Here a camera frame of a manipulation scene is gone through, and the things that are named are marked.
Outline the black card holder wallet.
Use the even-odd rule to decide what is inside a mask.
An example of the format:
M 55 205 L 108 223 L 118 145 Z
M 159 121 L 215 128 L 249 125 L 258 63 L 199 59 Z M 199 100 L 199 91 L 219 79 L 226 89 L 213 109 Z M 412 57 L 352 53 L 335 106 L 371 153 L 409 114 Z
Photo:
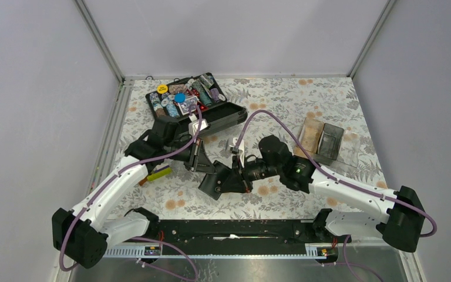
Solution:
M 214 200 L 218 200 L 222 194 L 226 193 L 225 181 L 229 177 L 231 167 L 219 161 L 214 161 L 213 165 L 216 172 L 214 174 L 206 174 L 198 189 Z

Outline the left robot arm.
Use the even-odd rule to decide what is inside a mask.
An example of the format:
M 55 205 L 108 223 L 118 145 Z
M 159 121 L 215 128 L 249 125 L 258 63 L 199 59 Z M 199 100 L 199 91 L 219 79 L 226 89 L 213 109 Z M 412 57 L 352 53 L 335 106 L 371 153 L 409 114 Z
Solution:
M 53 246 L 59 250 L 59 265 L 63 271 L 69 257 L 74 265 L 91 268 L 110 249 L 134 237 L 154 240 L 159 233 L 158 217 L 144 209 L 109 220 L 112 210 L 122 198 L 166 159 L 183 162 L 193 172 L 211 173 L 212 164 L 200 150 L 198 135 L 210 128 L 202 116 L 192 115 L 189 123 L 190 139 L 176 137 L 179 122 L 170 116 L 158 117 L 124 151 L 119 164 L 85 199 L 71 209 L 58 209 L 52 216 Z

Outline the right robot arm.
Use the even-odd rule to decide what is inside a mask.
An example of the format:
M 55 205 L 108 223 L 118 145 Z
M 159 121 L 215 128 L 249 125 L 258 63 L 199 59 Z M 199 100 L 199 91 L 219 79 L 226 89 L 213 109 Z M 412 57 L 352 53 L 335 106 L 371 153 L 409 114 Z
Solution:
M 316 239 L 328 242 L 334 236 L 376 237 L 405 252 L 416 251 L 426 213 L 417 193 L 407 186 L 383 189 L 352 180 L 310 159 L 293 155 L 274 135 L 261 139 L 260 158 L 248 161 L 244 143 L 228 140 L 233 155 L 232 175 L 226 184 L 238 193 L 249 193 L 253 182 L 277 176 L 288 189 L 336 199 L 356 209 L 341 212 L 322 209 L 313 223 Z

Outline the blue playing card deck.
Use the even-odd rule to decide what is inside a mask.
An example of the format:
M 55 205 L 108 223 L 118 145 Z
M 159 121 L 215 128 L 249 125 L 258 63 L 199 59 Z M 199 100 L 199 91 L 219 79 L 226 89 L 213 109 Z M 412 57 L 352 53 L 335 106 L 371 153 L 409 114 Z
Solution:
M 188 115 L 190 111 L 193 111 L 198 104 L 198 97 L 186 96 L 182 102 L 178 102 L 177 105 L 183 116 Z

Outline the smoky grey transparent card box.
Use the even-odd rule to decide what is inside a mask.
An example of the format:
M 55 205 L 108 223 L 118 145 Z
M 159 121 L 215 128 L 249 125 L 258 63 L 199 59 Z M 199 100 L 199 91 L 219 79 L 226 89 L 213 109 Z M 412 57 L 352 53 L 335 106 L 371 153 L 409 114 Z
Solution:
M 324 124 L 315 155 L 318 162 L 330 165 L 337 160 L 343 135 L 343 128 L 329 123 Z

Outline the clear transparent card box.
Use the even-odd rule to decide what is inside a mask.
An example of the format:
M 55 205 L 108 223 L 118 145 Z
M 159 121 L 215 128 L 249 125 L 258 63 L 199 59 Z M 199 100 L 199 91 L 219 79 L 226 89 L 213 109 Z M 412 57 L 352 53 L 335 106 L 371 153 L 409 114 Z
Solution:
M 344 130 L 336 160 L 347 166 L 357 167 L 360 148 L 360 135 L 350 130 Z

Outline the green purple toy block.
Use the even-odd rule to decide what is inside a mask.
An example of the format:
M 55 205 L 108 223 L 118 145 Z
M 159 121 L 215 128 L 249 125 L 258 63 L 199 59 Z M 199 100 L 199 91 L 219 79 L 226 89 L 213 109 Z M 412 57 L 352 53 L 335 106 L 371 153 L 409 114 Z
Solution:
M 152 171 L 148 176 L 146 176 L 144 179 L 139 181 L 138 185 L 142 186 L 148 181 L 152 182 L 152 181 L 154 181 L 156 179 L 159 179 L 159 178 L 161 178 L 163 176 L 166 176 L 166 175 L 170 174 L 171 172 L 172 172 L 172 168 L 169 165 L 161 167 L 159 169 L 156 169 L 156 170 Z

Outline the blue poker chip stack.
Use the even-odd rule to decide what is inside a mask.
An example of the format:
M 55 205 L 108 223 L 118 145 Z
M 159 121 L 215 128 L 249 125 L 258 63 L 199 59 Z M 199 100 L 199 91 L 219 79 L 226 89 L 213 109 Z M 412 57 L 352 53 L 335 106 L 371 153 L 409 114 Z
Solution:
M 167 104 L 166 109 L 171 117 L 174 118 L 180 117 L 179 110 L 176 108 L 174 103 Z

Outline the black poker chip case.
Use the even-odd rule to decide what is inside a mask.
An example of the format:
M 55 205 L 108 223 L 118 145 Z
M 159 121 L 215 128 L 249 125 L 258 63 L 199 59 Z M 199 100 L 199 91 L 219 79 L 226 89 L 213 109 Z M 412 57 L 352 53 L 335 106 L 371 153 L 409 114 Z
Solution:
M 179 110 L 180 117 L 173 118 L 177 120 L 179 126 L 175 131 L 175 137 L 182 137 L 189 133 L 188 124 L 190 123 L 189 113 L 183 116 L 174 101 L 175 94 L 182 92 L 186 96 L 198 97 L 198 108 L 201 110 L 203 119 L 208 126 L 200 130 L 200 136 L 205 137 L 229 127 L 243 123 L 247 118 L 245 107 L 228 101 L 225 93 L 219 87 L 213 75 L 208 72 L 202 75 L 175 79 L 173 82 L 165 84 L 169 91 L 165 94 L 158 94 L 157 89 L 146 94 L 146 102 L 154 118 L 169 116 L 166 109 L 167 104 L 174 103 Z

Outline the blue round dealer chip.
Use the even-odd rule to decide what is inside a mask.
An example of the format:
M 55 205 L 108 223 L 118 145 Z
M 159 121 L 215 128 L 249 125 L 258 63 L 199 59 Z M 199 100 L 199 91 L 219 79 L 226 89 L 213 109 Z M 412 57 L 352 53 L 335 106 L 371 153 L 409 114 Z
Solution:
M 174 101 L 176 103 L 183 103 L 186 100 L 186 95 L 182 92 L 175 94 Z

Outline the yellow round chip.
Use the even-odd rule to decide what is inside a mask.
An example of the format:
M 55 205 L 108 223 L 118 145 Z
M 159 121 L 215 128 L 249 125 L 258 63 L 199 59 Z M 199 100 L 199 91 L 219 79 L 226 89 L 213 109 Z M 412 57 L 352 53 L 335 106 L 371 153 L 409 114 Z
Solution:
M 162 95 L 169 91 L 169 87 L 165 84 L 161 84 L 157 87 L 157 93 Z

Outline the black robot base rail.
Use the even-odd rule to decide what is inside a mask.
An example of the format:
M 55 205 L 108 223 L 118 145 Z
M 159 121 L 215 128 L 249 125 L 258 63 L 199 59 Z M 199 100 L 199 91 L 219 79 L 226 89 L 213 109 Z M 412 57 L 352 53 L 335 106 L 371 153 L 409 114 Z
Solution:
M 312 220 L 158 220 L 143 237 L 169 243 L 192 240 L 275 239 L 288 243 L 343 243 Z

